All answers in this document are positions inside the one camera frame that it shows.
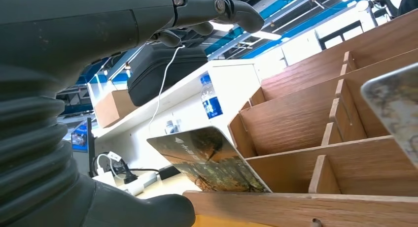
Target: blue ceiling beam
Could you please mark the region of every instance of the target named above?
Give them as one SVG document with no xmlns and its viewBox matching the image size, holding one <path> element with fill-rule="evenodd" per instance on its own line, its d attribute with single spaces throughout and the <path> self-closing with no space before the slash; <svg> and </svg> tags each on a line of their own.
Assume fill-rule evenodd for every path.
<svg viewBox="0 0 418 227">
<path fill-rule="evenodd" d="M 60 115 L 80 113 L 88 110 L 93 110 L 92 104 L 67 105 Z"/>
<path fill-rule="evenodd" d="M 106 83 L 109 79 L 107 79 L 107 77 L 104 74 L 98 74 L 97 77 L 99 78 L 99 82 L 100 83 Z M 93 77 L 92 80 L 90 81 L 91 84 L 97 83 L 97 77 Z M 119 73 L 118 75 L 116 75 L 113 79 L 112 82 L 116 83 L 116 82 L 126 82 L 128 81 L 129 77 L 126 73 Z"/>
<path fill-rule="evenodd" d="M 308 1 L 310 0 L 277 0 L 260 12 L 260 15 L 265 21 L 263 28 L 269 26 L 271 22 L 277 21 Z M 209 60 L 213 60 L 250 36 L 251 34 L 244 32 L 241 27 L 235 28 L 213 45 L 206 48 L 205 52 L 208 55 L 210 54 Z"/>
<path fill-rule="evenodd" d="M 88 82 L 90 82 L 90 80 L 92 80 L 92 78 L 94 77 L 94 75 L 100 71 L 100 69 L 102 68 L 102 66 L 107 62 L 107 60 L 109 59 L 109 57 L 103 58 L 101 61 L 97 62 L 94 65 L 89 65 L 85 68 L 85 73 L 80 75 L 77 82 L 75 83 L 76 85 L 84 85 Z"/>
<path fill-rule="evenodd" d="M 332 8 L 328 8 L 325 9 L 324 11 L 322 11 L 321 13 L 315 15 L 314 17 L 310 18 L 309 20 L 301 23 L 300 25 L 292 28 L 291 30 L 287 31 L 286 33 L 284 33 L 281 37 L 281 39 L 276 40 L 276 41 L 270 41 L 254 50 L 252 50 L 251 52 L 247 53 L 246 55 L 242 56 L 241 59 L 252 59 L 260 54 L 262 54 L 263 52 L 265 52 L 266 50 L 275 47 L 282 42 L 282 39 L 285 37 L 288 38 L 292 38 L 295 37 L 297 35 L 299 35 L 302 32 L 307 32 L 308 30 L 310 30 L 312 27 L 315 27 L 318 23 L 321 23 L 324 20 L 327 20 L 329 17 L 337 14 L 338 12 L 347 9 L 347 3 L 350 3 L 354 0 L 348 0 L 346 2 L 340 2 L 334 6 L 332 6 Z"/>
</svg>

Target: white desk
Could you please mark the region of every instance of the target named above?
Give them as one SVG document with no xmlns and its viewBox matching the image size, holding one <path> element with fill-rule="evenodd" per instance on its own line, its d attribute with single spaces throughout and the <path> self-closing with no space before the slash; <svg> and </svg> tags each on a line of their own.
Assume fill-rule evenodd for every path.
<svg viewBox="0 0 418 227">
<path fill-rule="evenodd" d="M 158 180 L 145 188 L 144 192 L 137 195 L 137 198 L 147 199 L 165 194 L 182 195 L 184 191 L 201 191 L 192 181 L 183 174 L 178 174 L 165 180 Z"/>
</svg>

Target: charging cable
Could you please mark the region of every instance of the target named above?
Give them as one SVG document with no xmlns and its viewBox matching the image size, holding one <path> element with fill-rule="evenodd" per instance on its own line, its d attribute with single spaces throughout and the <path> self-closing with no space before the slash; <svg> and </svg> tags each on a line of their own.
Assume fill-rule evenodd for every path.
<svg viewBox="0 0 418 227">
<path fill-rule="evenodd" d="M 109 162 L 110 162 L 110 169 L 112 170 L 112 173 L 115 175 L 115 177 L 116 178 L 118 178 L 118 179 L 122 179 L 123 180 L 123 178 L 122 177 L 120 177 L 119 175 L 117 175 L 116 174 L 116 172 L 115 172 L 115 170 L 113 169 L 113 166 L 112 166 L 112 159 L 109 157 L 109 156 L 107 156 L 107 154 L 100 154 L 98 157 L 97 157 L 97 174 L 98 175 L 101 175 L 101 174 L 104 174 L 104 170 L 103 170 L 103 168 L 100 166 L 100 164 L 99 164 L 99 159 L 100 159 L 100 157 L 107 157 L 108 159 L 109 159 Z"/>
<path fill-rule="evenodd" d="M 160 88 L 160 92 L 158 94 L 158 102 L 157 102 L 157 109 L 155 109 L 154 115 L 151 118 L 151 121 L 148 124 L 148 132 L 151 135 L 151 123 L 154 120 L 155 115 L 158 112 L 158 109 L 160 108 L 160 98 L 161 98 L 161 93 L 163 92 L 163 88 L 164 88 L 164 83 L 166 81 L 166 76 L 167 76 L 167 69 L 169 69 L 170 65 L 173 63 L 175 56 L 177 55 L 177 51 L 180 50 L 181 48 L 186 47 L 185 45 L 181 45 L 179 47 L 177 47 L 177 49 L 174 52 L 173 58 L 171 59 L 171 61 L 169 62 L 169 64 L 166 67 L 166 70 L 164 71 L 164 77 L 163 77 L 163 83 L 161 84 L 161 88 Z"/>
</svg>

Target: white cable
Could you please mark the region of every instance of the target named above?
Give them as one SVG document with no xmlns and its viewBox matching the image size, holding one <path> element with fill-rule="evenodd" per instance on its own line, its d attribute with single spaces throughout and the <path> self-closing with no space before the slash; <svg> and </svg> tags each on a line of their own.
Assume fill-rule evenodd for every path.
<svg viewBox="0 0 418 227">
<path fill-rule="evenodd" d="M 96 159 L 96 161 L 97 161 L 97 169 L 100 169 L 101 168 L 101 166 L 99 164 L 99 159 L 100 159 L 101 156 L 107 157 L 109 159 L 109 161 L 110 161 L 110 169 L 112 170 L 112 172 L 115 175 L 115 177 L 118 178 L 118 179 L 123 179 L 122 177 L 120 177 L 119 175 L 116 174 L 116 172 L 114 171 L 113 166 L 112 166 L 112 159 L 110 157 L 108 157 L 106 154 L 100 154 L 97 157 L 97 159 Z"/>
<path fill-rule="evenodd" d="M 177 55 L 177 51 L 180 50 L 181 48 L 184 48 L 184 47 L 186 47 L 186 46 L 182 45 L 182 46 L 177 47 L 177 49 L 174 52 L 173 58 L 171 59 L 171 61 L 167 65 L 166 70 L 164 71 L 163 83 L 161 84 L 160 92 L 158 94 L 157 109 L 155 109 L 154 115 L 152 116 L 151 121 L 148 124 L 148 132 L 149 132 L 150 135 L 151 135 L 151 123 L 154 120 L 154 117 L 158 112 L 158 108 L 160 108 L 160 97 L 161 97 L 161 92 L 163 91 L 164 83 L 166 81 L 167 69 L 169 69 L 170 65 L 173 63 L 173 61 L 175 59 L 175 56 Z"/>
</svg>

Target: cardboard box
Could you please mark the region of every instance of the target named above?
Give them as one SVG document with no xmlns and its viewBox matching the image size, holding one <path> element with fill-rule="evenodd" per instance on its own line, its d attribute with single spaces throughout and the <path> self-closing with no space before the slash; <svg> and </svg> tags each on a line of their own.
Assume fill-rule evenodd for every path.
<svg viewBox="0 0 418 227">
<path fill-rule="evenodd" d="M 107 128 L 137 109 L 129 97 L 128 90 L 113 91 L 101 99 L 94 111 L 100 127 Z"/>
</svg>

